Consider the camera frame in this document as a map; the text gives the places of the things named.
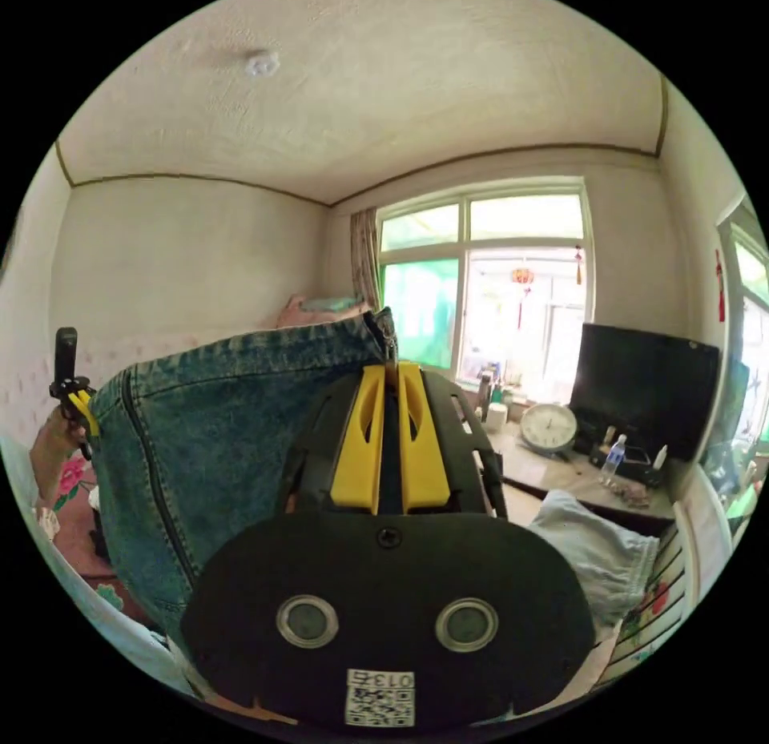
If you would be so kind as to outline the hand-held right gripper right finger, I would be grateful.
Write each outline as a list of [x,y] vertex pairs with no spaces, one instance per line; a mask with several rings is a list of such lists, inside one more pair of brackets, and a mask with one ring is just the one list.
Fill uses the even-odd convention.
[[441,447],[421,368],[397,369],[401,497],[405,513],[439,509],[450,498]]

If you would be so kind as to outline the person's left hand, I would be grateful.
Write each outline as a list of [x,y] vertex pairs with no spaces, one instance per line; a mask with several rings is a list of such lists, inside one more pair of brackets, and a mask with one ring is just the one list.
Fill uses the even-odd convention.
[[63,465],[85,441],[83,427],[57,407],[41,427],[30,449],[30,463],[41,496],[55,495]]

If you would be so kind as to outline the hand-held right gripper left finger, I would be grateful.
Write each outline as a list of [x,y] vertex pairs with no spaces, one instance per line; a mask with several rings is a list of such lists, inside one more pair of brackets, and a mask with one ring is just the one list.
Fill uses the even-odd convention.
[[339,509],[376,513],[385,420],[385,367],[363,369],[336,462],[332,503]]

